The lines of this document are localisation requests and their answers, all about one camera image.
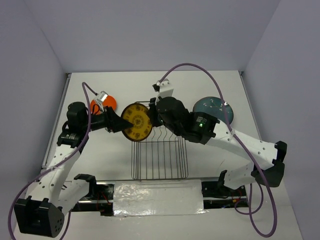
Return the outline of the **yellow patterned plate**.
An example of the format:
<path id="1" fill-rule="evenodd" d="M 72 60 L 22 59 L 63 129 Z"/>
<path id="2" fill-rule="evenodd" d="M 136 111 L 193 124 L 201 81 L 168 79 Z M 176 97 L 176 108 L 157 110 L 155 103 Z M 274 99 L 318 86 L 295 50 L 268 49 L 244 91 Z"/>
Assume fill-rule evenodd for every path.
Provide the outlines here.
<path id="1" fill-rule="evenodd" d="M 121 114 L 121 118 L 133 124 L 122 131 L 123 135 L 132 142 L 145 140 L 152 132 L 153 126 L 148 116 L 149 109 L 142 103 L 128 105 Z"/>

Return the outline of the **orange plate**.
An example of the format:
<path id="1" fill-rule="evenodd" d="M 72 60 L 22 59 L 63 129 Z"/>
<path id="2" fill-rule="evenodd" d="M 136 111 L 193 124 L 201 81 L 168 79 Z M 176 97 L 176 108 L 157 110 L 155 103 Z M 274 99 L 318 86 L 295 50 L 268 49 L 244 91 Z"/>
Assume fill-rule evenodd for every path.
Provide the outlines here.
<path id="1" fill-rule="evenodd" d="M 90 110 L 92 114 L 100 114 L 104 107 L 112 107 L 115 111 L 117 109 L 116 99 L 113 96 L 108 95 L 101 104 L 98 102 L 96 97 L 90 102 Z"/>

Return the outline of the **grey plate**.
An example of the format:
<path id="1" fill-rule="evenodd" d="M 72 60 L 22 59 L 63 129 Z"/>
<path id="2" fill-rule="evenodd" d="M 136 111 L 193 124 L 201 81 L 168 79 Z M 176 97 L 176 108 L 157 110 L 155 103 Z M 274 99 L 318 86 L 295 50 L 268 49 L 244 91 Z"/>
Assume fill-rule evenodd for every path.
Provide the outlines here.
<path id="1" fill-rule="evenodd" d="M 231 124 L 234 120 L 234 111 L 227 102 L 222 102 L 219 97 L 207 96 L 201 98 L 193 105 L 192 111 L 209 114 L 223 121 L 224 123 L 227 123 L 223 106 L 226 110 L 228 122 Z"/>

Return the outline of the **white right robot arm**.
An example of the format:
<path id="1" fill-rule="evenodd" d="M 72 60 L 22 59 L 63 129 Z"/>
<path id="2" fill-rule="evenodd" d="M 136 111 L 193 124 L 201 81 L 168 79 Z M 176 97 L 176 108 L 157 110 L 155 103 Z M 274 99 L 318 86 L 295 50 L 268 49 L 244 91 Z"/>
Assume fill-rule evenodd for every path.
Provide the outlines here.
<path id="1" fill-rule="evenodd" d="M 190 112 L 183 103 L 172 97 L 151 98 L 147 113 L 152 126 L 165 126 L 185 140 L 223 149 L 248 164 L 234 170 L 223 170 L 218 179 L 217 190 L 228 196 L 243 185 L 258 183 L 277 188 L 284 176 L 284 158 L 287 144 L 262 141 L 228 126 L 205 112 Z"/>

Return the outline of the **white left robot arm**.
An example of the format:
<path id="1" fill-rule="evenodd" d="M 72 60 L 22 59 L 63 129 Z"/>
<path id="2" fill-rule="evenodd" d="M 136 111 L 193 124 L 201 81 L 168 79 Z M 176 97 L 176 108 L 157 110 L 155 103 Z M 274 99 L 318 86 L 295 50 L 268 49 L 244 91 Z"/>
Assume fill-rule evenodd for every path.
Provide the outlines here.
<path id="1" fill-rule="evenodd" d="M 14 204 L 14 214 L 22 234 L 57 237 L 65 216 L 77 202 L 83 197 L 93 199 L 98 194 L 96 178 L 90 174 L 79 173 L 65 184 L 87 144 L 89 132 L 107 129 L 117 133 L 133 126 L 118 116 L 112 107 L 105 107 L 102 113 L 95 115 L 80 101 L 68 106 L 66 116 L 50 165 L 36 178 L 37 185 L 29 195 L 18 198 Z"/>

